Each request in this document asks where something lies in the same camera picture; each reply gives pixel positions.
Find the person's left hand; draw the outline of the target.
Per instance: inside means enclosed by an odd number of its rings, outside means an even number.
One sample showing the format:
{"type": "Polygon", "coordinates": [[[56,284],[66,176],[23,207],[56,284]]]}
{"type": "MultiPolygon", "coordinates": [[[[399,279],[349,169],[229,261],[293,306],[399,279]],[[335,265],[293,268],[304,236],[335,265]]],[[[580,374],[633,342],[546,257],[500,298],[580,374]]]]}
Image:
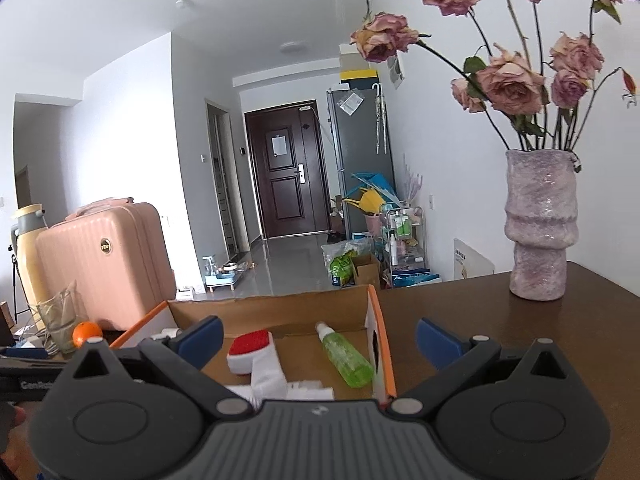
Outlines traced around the person's left hand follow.
{"type": "Polygon", "coordinates": [[[1,478],[16,479],[18,458],[15,447],[15,429],[26,422],[24,408],[12,403],[1,403],[1,478]]]}

